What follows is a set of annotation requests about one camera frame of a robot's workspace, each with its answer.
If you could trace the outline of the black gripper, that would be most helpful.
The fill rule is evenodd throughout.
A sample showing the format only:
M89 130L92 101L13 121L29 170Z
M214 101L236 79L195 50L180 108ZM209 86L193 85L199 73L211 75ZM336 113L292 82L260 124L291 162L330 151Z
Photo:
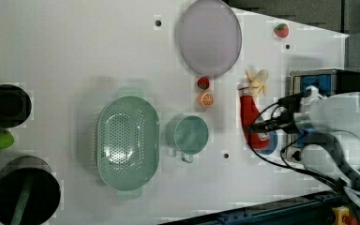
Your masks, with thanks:
M276 102L276 105L278 105L279 108L284 108L284 111L279 116L262 122L255 120L249 126L249 130L254 133L266 133L282 129L286 133L300 133L300 129L296 127L295 114L301 110L302 99L309 97L310 94L310 91L304 91L280 98Z

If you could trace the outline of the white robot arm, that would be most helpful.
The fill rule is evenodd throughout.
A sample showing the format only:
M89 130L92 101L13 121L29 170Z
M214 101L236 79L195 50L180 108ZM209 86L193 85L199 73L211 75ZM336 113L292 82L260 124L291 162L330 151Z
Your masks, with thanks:
M325 97L310 86L280 98L276 105L283 110L278 116L256 116L244 131L255 136L276 130L298 135L303 167L296 171L360 200L360 92Z

